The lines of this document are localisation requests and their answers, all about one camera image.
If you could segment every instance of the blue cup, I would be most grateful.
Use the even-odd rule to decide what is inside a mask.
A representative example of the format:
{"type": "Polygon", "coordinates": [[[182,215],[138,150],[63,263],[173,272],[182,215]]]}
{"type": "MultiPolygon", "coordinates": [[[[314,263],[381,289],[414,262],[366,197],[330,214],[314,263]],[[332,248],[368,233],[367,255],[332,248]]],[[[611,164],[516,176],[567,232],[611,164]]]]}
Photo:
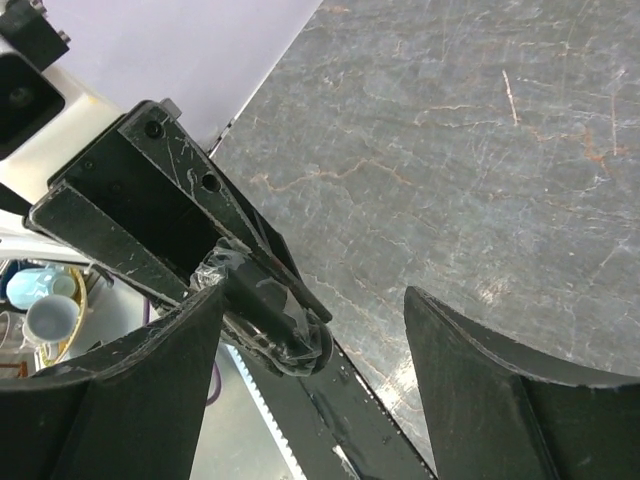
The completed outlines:
{"type": "Polygon", "coordinates": [[[20,310],[28,310],[49,295],[72,297],[76,293],[73,277],[57,268],[28,268],[16,273],[7,284],[7,298],[20,310]]]}

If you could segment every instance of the marble surface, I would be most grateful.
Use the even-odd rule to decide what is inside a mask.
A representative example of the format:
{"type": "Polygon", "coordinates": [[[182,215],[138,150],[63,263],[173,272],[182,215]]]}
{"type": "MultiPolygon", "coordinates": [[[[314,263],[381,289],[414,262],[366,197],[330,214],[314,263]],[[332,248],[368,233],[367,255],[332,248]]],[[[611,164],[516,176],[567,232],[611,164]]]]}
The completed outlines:
{"type": "Polygon", "coordinates": [[[327,0],[214,158],[432,465],[407,285],[640,374],[638,39],[633,0],[327,0]]]}

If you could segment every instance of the white wall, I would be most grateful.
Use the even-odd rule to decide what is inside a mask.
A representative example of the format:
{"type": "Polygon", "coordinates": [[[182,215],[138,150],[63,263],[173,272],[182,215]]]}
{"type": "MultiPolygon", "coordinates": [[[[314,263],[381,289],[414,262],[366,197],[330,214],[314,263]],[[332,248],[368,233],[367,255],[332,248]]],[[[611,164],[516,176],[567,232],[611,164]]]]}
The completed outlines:
{"type": "Polygon", "coordinates": [[[124,108],[171,97],[210,143],[321,0],[45,0],[71,37],[61,64],[124,108]]]}

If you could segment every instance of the screw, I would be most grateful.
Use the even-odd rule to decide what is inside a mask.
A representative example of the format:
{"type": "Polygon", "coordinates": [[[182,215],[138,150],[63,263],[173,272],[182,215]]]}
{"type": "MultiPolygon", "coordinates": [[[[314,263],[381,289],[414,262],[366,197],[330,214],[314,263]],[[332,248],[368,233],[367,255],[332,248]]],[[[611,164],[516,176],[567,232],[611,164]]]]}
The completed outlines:
{"type": "Polygon", "coordinates": [[[151,120],[144,126],[144,133],[149,138],[160,138],[164,134],[164,129],[158,122],[151,120]]]}

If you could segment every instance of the clear tape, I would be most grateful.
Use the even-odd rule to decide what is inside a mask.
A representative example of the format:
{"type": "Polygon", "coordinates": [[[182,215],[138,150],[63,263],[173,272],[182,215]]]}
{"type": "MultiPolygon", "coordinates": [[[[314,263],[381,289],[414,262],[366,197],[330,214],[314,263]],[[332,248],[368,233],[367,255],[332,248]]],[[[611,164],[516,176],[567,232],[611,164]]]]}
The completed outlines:
{"type": "MultiPolygon", "coordinates": [[[[235,270],[249,260],[244,248],[234,247],[236,246],[232,245],[228,239],[220,239],[191,276],[191,286],[196,290],[202,290],[218,285],[228,277],[229,270],[235,270]]],[[[289,288],[273,278],[258,282],[255,288],[273,288],[274,286],[281,289],[283,298],[286,298],[282,313],[295,322],[292,328],[295,345],[276,344],[247,319],[239,318],[233,313],[225,314],[223,339],[227,343],[242,347],[258,360],[264,362],[266,358],[282,373],[291,376],[308,376],[313,371],[317,359],[322,355],[320,320],[315,313],[300,305],[289,288]]]]}
{"type": "Polygon", "coordinates": [[[24,319],[21,313],[0,312],[0,354],[17,355],[38,349],[37,343],[24,336],[24,319]]]}

